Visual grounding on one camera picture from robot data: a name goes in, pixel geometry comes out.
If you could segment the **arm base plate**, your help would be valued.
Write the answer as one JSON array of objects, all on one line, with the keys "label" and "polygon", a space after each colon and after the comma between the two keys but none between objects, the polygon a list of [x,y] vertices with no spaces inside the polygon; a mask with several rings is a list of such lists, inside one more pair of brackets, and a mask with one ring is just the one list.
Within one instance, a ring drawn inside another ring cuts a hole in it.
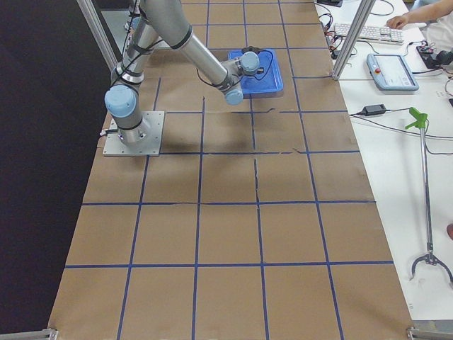
[{"label": "arm base plate", "polygon": [[105,138],[105,157],[158,157],[164,128],[164,111],[142,111],[141,124],[133,130],[121,130],[114,119],[110,121]]}]

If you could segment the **person's hand at keyboard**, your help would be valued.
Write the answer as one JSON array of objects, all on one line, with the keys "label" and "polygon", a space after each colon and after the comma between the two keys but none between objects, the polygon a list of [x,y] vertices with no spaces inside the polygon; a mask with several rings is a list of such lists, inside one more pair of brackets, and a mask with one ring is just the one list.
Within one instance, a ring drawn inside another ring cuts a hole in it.
[{"label": "person's hand at keyboard", "polygon": [[386,22],[386,26],[392,29],[402,29],[405,25],[409,23],[409,18],[406,14],[401,16],[394,16]]}]

